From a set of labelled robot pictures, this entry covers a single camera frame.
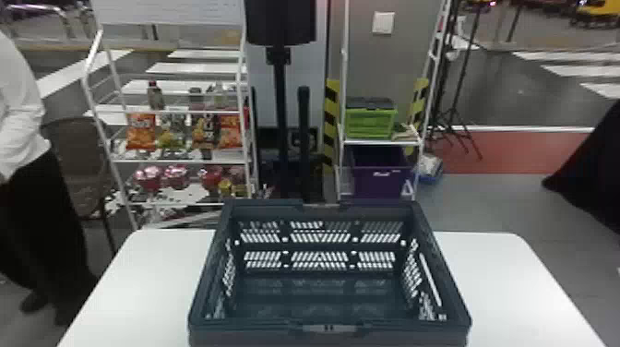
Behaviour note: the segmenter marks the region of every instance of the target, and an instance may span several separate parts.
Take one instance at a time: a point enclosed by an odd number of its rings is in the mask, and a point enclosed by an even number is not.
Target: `dark gray plastic basket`
[[[416,202],[234,200],[188,326],[193,346],[465,346],[471,318]]]

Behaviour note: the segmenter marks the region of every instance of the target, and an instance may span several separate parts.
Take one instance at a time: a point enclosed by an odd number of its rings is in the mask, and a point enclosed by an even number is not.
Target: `purple bin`
[[[354,197],[400,198],[411,175],[401,146],[352,147]]]

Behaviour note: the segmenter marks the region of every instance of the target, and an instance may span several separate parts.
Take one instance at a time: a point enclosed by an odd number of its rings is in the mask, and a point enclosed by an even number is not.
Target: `light switch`
[[[394,30],[394,12],[375,12],[373,33],[389,35]]]

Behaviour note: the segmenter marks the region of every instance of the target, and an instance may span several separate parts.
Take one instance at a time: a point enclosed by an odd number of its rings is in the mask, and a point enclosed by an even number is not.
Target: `gray wall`
[[[439,0],[351,0],[349,73],[350,96],[386,96],[409,109],[413,83],[423,73]],[[375,11],[396,12],[392,35],[371,32]],[[332,0],[329,77],[340,78],[340,47],[344,1]]]

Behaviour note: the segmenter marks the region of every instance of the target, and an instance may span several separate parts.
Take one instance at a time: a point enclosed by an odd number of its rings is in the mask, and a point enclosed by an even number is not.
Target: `white table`
[[[213,232],[133,233],[60,347],[181,347]],[[523,239],[435,233],[469,308],[472,347],[604,346]]]

